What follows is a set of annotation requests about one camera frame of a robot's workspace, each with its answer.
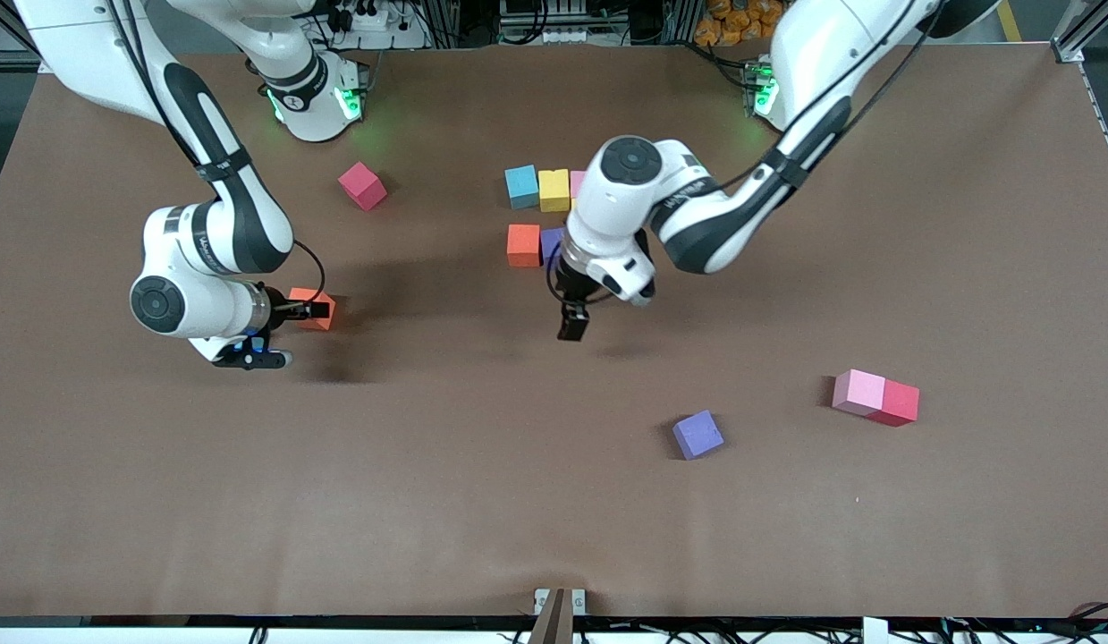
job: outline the orange bag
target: orange bag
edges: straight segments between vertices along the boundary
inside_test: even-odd
[[[783,16],[783,4],[780,0],[755,0],[757,9],[761,12],[761,23],[774,25]]]
[[[729,11],[729,16],[725,18],[725,29],[743,31],[750,21],[749,13],[746,11]]]
[[[719,21],[704,18],[704,20],[697,23],[697,29],[694,31],[694,42],[696,44],[700,44],[701,48],[711,48],[720,39],[721,23]]]
[[[745,31],[740,34],[741,40],[753,40],[753,38],[761,37],[761,23],[759,21],[750,21],[749,25],[745,28]]]
[[[722,48],[728,48],[729,44],[737,44],[737,42],[740,42],[739,31],[729,31],[728,29],[721,31],[720,45],[722,45]]]
[[[731,0],[707,0],[708,12],[712,14],[714,18],[720,20],[722,17],[728,17],[729,11],[732,11]]]

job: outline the pink cube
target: pink cube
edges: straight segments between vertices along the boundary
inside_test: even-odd
[[[852,369],[837,376],[837,388],[832,391],[832,408],[869,416],[883,408],[884,376],[876,376]]]
[[[586,172],[581,170],[570,171],[570,198],[577,200],[577,191],[582,188],[582,180],[586,177]]]
[[[387,188],[382,187],[382,181],[379,181],[378,175],[361,163],[352,164],[349,171],[342,173],[340,186],[365,211],[376,207],[378,202],[387,195]]]
[[[900,428],[919,419],[919,388],[888,380],[883,388],[883,406],[868,416],[868,420]]]

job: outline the coral cube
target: coral cube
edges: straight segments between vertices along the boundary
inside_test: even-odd
[[[505,171],[505,192],[510,207],[521,209],[537,205],[537,172],[532,164]]]
[[[837,387],[832,391],[832,407],[856,416],[880,411],[883,407],[885,381],[884,376],[856,369],[844,371],[837,376]]]
[[[708,409],[674,425],[673,437],[677,439],[686,461],[691,461],[725,444],[725,437],[721,437],[721,431],[716,428],[716,421],[712,420],[712,413]]]
[[[382,181],[379,181],[378,175],[361,163],[352,164],[350,170],[342,173],[340,186],[365,211],[376,207],[378,202],[387,195],[387,188],[382,186]]]
[[[542,212],[570,209],[570,171],[543,170],[537,173],[537,192]]]
[[[287,294],[287,298],[291,300],[307,300],[314,294],[316,294],[316,289],[291,289]],[[301,319],[301,321],[296,323],[296,326],[300,327],[300,329],[311,329],[312,331],[331,330],[331,319],[336,318],[336,300],[332,300],[328,294],[319,294],[319,297],[315,298],[314,301],[327,304],[327,308],[329,309],[327,317]]]
[[[516,268],[541,266],[541,225],[511,224],[505,235],[505,259],[510,266]]]
[[[554,248],[562,243],[562,235],[565,234],[565,228],[547,228],[542,231],[542,264],[550,264],[550,259],[554,257]]]
[[[876,423],[900,428],[919,419],[919,388],[894,380],[886,380],[883,388],[883,406],[880,411],[868,416]]]

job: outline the blue cube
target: blue cube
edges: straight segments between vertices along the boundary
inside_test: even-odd
[[[721,431],[716,428],[708,409],[680,420],[673,428],[673,436],[676,437],[680,453],[684,453],[686,461],[691,461],[725,444],[725,437],[721,437]]]
[[[537,171],[529,164],[505,171],[505,192],[510,195],[510,207],[521,209],[537,205]]]
[[[564,233],[565,228],[546,228],[542,231],[542,265],[550,264],[550,260],[553,259],[554,248],[558,248]],[[558,248],[558,254],[561,253],[562,248]]]

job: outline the green led light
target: green led light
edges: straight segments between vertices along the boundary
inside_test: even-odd
[[[765,90],[758,91],[757,101],[755,101],[758,114],[768,114],[772,111],[772,103],[776,101],[776,95],[779,91],[780,86],[777,84],[776,79],[769,81]]]
[[[336,90],[336,98],[342,108],[342,115],[348,121],[355,121],[362,113],[362,110],[359,109],[359,98],[355,95],[353,91]]]
[[[271,93],[271,90],[267,91],[267,99],[268,99],[268,101],[271,102],[271,108],[276,111],[276,121],[283,123],[284,122],[284,113],[281,113],[279,111],[279,102],[276,101],[276,98]]]

